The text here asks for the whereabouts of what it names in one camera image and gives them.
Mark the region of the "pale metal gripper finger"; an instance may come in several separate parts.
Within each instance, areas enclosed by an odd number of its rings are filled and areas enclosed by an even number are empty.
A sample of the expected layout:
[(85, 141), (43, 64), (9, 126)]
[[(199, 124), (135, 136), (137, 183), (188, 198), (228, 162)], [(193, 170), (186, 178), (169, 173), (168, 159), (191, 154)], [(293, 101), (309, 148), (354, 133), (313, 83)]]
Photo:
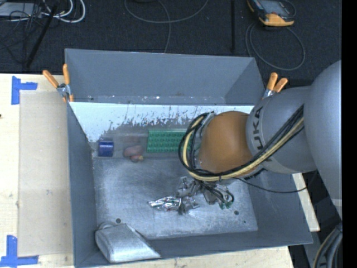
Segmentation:
[(184, 197), (181, 198), (180, 204), (178, 207), (178, 214), (185, 215), (188, 214), (191, 210), (197, 209), (200, 206), (195, 200), (194, 197)]
[(196, 194), (197, 183), (195, 179), (183, 176), (180, 178), (177, 188), (177, 196), (180, 198), (193, 197)]

